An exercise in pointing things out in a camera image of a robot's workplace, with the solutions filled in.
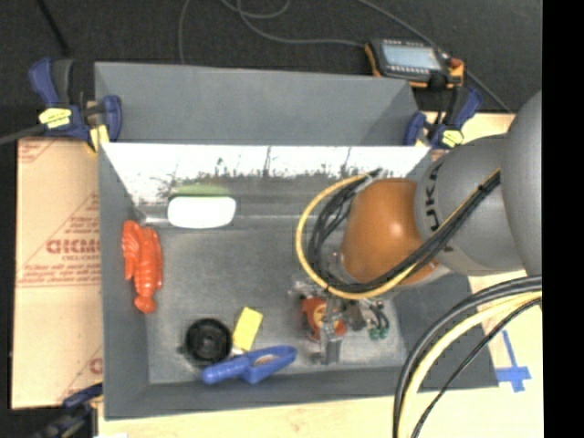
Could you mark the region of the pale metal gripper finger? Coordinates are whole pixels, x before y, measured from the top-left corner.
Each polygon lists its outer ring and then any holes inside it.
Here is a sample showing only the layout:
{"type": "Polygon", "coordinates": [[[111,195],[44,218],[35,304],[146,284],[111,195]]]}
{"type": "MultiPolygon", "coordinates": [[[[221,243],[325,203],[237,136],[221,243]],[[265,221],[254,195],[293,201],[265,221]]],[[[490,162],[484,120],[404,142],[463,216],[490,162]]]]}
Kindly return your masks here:
{"type": "Polygon", "coordinates": [[[322,364],[339,362],[342,336],[337,332],[341,321],[340,315],[333,306],[326,306],[320,327],[320,358],[322,364]]]}
{"type": "Polygon", "coordinates": [[[325,292],[321,287],[307,280],[294,280],[289,289],[289,296],[295,300],[326,298],[325,292]]]}

